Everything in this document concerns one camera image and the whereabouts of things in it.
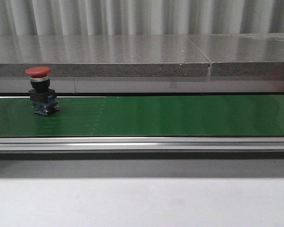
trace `red object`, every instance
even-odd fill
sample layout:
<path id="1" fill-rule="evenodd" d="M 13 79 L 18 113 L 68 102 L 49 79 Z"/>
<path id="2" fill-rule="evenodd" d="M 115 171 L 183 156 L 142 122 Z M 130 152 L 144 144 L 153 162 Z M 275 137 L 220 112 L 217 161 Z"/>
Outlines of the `red object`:
<path id="1" fill-rule="evenodd" d="M 46 77 L 50 71 L 51 69 L 49 67 L 39 66 L 26 70 L 25 74 L 31 76 L 31 78 L 37 79 L 37 78 Z"/>

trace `gray stone slab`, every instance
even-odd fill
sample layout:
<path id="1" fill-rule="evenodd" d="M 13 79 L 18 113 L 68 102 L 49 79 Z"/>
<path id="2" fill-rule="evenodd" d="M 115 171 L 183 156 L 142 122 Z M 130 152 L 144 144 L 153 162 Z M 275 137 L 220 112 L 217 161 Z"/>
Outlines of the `gray stone slab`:
<path id="1" fill-rule="evenodd" d="M 47 65 L 54 77 L 205 77 L 185 35 L 0 35 L 0 77 Z"/>
<path id="2" fill-rule="evenodd" d="M 211 63 L 211 76 L 284 80 L 284 34 L 189 35 Z"/>

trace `conveyor belt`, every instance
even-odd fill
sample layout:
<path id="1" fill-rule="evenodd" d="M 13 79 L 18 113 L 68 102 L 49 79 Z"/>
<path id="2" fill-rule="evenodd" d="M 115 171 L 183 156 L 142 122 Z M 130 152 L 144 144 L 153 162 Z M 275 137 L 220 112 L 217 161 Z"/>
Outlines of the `conveyor belt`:
<path id="1" fill-rule="evenodd" d="M 284 150 L 284 95 L 0 98 L 0 151 Z"/>

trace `granite countertop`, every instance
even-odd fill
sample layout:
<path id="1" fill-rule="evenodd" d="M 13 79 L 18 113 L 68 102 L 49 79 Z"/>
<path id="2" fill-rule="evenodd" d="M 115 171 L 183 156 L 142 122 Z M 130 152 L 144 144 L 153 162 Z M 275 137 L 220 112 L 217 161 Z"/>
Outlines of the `granite countertop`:
<path id="1" fill-rule="evenodd" d="M 0 92 L 27 91 L 18 79 L 40 65 L 61 92 L 284 92 L 284 34 L 0 35 Z"/>

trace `metal strip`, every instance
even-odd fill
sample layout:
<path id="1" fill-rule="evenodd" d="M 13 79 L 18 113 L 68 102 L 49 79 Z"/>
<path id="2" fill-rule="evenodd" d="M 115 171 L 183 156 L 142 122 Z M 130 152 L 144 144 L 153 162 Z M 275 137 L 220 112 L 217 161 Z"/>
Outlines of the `metal strip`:
<path id="1" fill-rule="evenodd" d="M 31 82 L 42 82 L 42 81 L 46 81 L 46 80 L 49 80 L 48 76 L 42 77 L 42 78 L 30 78 Z"/>
<path id="2" fill-rule="evenodd" d="M 0 138 L 0 151 L 94 150 L 284 151 L 284 137 Z"/>

